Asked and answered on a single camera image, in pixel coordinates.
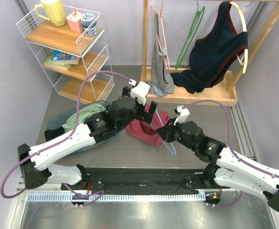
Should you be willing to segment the light blue hanger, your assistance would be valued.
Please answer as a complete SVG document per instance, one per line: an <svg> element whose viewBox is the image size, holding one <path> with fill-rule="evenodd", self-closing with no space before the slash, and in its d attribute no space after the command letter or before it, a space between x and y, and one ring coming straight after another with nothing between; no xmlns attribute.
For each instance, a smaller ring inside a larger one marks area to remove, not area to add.
<svg viewBox="0 0 279 229"><path fill-rule="evenodd" d="M156 97L158 97L159 94L158 94L158 90L157 90L156 86L152 85L151 88L152 88L152 90L156 93ZM162 126L164 126L163 121L162 121L162 119L161 119L161 117L160 117L160 115L159 115L159 113L158 113L158 110L155 110L155 112L156 112L156 115L157 115L157 117L158 117L160 123L162 124ZM177 154L176 148L173 146L172 143L170 143L170 144L168 145L168 144L163 140L163 144L165 145L165 147L169 150L169 152L170 152L173 156L175 156L175 155Z"/></svg>

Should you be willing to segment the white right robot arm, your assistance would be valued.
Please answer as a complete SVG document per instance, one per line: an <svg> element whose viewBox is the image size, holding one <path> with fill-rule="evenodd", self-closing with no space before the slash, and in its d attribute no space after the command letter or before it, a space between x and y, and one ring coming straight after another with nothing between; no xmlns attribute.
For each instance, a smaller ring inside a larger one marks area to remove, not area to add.
<svg viewBox="0 0 279 229"><path fill-rule="evenodd" d="M245 157L224 143L206 136L193 121L170 120L156 133L168 143L176 141L208 165L202 182L207 188L230 187L256 196L279 212L279 170Z"/></svg>

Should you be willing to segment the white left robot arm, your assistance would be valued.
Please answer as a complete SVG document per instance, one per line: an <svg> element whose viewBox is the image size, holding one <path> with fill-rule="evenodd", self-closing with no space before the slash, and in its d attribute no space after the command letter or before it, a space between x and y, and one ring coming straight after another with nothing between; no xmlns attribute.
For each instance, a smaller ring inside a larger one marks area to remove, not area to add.
<svg viewBox="0 0 279 229"><path fill-rule="evenodd" d="M150 124L157 103L152 102L149 111L145 111L149 90L150 86L144 82L139 82L132 89L124 87L122 96L105 111L80 123L75 131L37 146L20 145L17 150L19 160L22 161L20 168L25 188L38 188L50 180L84 190L88 186L88 178L82 166L65 167L55 162L79 149L114 137L135 119Z"/></svg>

